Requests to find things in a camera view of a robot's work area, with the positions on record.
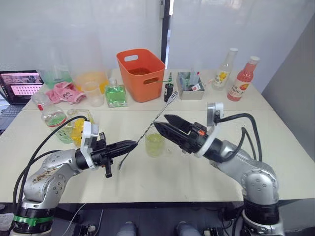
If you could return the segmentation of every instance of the pink cloth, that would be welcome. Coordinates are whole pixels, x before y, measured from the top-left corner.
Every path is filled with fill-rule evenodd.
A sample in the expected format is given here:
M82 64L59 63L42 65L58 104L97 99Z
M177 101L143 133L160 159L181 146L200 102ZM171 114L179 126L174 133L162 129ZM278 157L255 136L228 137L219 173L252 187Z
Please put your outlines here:
M69 104L77 103L84 96L84 93L78 91L71 82L60 82L55 84L52 90L49 90L46 95L53 103L66 101Z

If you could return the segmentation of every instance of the gray container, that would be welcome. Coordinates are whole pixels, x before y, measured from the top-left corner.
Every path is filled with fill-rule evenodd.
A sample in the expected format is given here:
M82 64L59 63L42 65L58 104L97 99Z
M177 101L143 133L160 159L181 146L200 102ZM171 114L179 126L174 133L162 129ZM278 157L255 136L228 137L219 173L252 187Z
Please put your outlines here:
M183 86L182 86L180 78L189 76L189 74L190 74L190 72L179 72L177 74L176 83L177 83L179 98L181 100L201 100L203 94L205 93L205 89L203 87L203 84L202 84L200 78L199 78L199 84L201 86L200 90L198 90L198 91L184 91L183 90Z

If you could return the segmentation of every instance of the robotic arm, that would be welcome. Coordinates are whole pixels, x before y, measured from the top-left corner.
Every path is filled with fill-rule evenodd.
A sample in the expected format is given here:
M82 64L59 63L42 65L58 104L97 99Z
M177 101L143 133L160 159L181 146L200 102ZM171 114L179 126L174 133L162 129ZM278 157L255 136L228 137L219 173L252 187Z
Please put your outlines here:
M205 157L210 163L235 179L242 186L244 228L242 235L284 236L278 211L278 182L275 172L266 163L251 159L242 149L227 140L216 138L222 118L221 103L208 104L207 125L194 124L176 115L165 115L169 123L155 122L158 132L177 144L184 152Z
M69 179L99 166L105 167L106 177L111 177L112 159L137 146L129 140L107 145L104 133L99 136L97 141L98 126L85 121L79 149L55 152L43 161L25 183L22 206L14 215L10 236L50 236L55 209Z

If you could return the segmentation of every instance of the white table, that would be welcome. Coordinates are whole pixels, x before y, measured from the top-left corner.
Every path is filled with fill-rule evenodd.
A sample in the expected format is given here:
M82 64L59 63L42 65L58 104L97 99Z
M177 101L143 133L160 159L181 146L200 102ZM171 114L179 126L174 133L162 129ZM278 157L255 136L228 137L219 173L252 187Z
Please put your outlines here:
M168 79L168 76L170 72L172 71L173 80L176 81L176 76L179 71L185 72L187 70L166 70L164 74L164 80ZM230 110L230 111L241 111L241 110L272 110L272 107L268 104L268 102L263 98L263 96L255 89L254 86L250 85L248 89L246 90L245 95L242 97L241 102L232 102L227 98L227 90L232 87L232 84L234 82L234 78L237 75L237 72L233 72L231 74L231 78L229 80L229 84L225 87L223 91L217 91L212 89L209 83L207 83L209 80L213 79L214 77L214 70L205 70L200 72L201 80L206 84L205 88L205 94L203 96L202 100L199 101L182 101L180 99L177 99L174 101L174 105L167 110L179 110L179 111L205 111L207 107L207 103L213 103L213 102L223 102L224 103L224 109ZM120 70L114 69L112 71L112 76L115 77L119 82L122 81ZM48 88L44 86L42 88L42 91L47 91ZM100 111L107 111L107 110L119 110L119 111L158 111L162 109L162 107L165 105L164 102L164 96L162 96L158 99L151 100L149 102L145 103L138 103L135 102L129 93L127 93L127 102L128 107L120 107L120 108L109 108L106 104L100 106L100 107L92 107L88 104L87 100L84 99L78 104L70 105L66 102L59 103L58 106L61 107L64 110L70 110L70 109L89 109L89 110L100 110ZM24 110L37 110L37 107L34 105L32 101L30 101L25 107Z
M172 104L167 113L177 114L189 121L205 123L205 111L176 110ZM280 199L315 198L315 163L310 159L293 134L272 110L225 111L225 115L239 112L252 114L257 122L263 151L263 161L271 165L280 183ZM137 140L151 122L156 111L107 110L91 111L107 142L125 139ZM222 124L220 139L235 144L241 136L241 126L250 132L249 120L240 119ZM11 202L14 183L27 164L33 151L49 134L41 121L40 111L22 111L0 137L0 202ZM63 144L53 137L41 150L69 149L73 144ZM243 149L251 153L247 141ZM73 177L63 194L61 203L131 203L131 202L222 202L242 201L239 184L213 168L205 158L183 154L171 142L166 143L163 156L149 157L144 150L144 140L132 151L122 169L117 170L123 157L114 159L112 178L105 178L105 170L85 170ZM37 170L42 161L32 166Z

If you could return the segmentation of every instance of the green band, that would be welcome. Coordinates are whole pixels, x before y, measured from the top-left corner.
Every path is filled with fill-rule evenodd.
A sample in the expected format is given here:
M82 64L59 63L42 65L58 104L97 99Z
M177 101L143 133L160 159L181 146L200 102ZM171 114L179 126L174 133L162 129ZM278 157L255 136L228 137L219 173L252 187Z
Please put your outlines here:
M46 217L46 218L24 218L24 217L15 215L13 217L13 221L26 223L26 224L28 224L31 227L34 227L34 226L36 226L37 224L40 224L40 223L45 223L45 222L48 222L48 221L52 221L53 219L54 219L53 216Z

